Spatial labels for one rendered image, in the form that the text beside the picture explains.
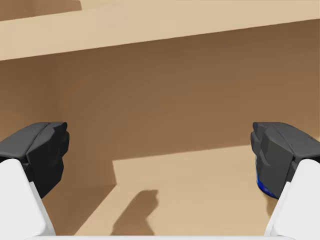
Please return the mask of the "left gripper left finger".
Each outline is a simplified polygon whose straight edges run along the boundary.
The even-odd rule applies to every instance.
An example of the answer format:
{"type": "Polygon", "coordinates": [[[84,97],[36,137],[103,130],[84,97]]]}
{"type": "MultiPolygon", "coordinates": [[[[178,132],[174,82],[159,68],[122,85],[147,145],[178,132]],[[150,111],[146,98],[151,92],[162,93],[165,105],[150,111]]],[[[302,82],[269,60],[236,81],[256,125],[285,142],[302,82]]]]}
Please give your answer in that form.
{"type": "Polygon", "coordinates": [[[42,199],[61,181],[66,122],[37,122],[0,141],[0,237],[54,236],[42,199]]]}

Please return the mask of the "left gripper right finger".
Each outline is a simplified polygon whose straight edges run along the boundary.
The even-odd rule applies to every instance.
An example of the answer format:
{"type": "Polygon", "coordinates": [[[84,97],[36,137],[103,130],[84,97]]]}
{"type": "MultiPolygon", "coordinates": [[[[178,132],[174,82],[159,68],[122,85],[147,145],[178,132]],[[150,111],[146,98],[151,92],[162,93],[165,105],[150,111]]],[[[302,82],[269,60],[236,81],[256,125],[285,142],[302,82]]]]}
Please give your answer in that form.
{"type": "Polygon", "coordinates": [[[320,237],[320,142],[283,122],[254,122],[260,181],[277,199],[266,237],[320,237]]]}

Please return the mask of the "blue flat can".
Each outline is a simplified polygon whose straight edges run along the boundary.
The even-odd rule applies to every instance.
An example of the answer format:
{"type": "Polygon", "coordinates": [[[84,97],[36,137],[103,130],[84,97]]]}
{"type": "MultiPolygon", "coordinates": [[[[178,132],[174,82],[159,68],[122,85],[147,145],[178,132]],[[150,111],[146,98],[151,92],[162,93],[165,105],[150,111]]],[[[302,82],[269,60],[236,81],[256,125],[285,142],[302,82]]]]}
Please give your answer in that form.
{"type": "Polygon", "coordinates": [[[258,172],[256,172],[256,183],[257,183],[258,188],[259,188],[264,194],[266,194],[267,196],[272,197],[272,198],[274,197],[273,193],[270,192],[270,190],[260,181],[258,172]]]}

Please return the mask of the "pale wooden shelf unit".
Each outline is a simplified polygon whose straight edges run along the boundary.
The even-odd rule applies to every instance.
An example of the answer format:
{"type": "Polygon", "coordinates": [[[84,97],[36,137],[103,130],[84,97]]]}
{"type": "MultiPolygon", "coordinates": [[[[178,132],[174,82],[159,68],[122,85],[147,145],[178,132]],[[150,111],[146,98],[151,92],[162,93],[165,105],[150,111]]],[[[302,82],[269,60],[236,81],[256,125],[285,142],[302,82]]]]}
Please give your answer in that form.
{"type": "Polygon", "coordinates": [[[0,0],[0,141],[37,122],[56,234],[262,235],[252,124],[320,140],[320,0],[0,0]]]}

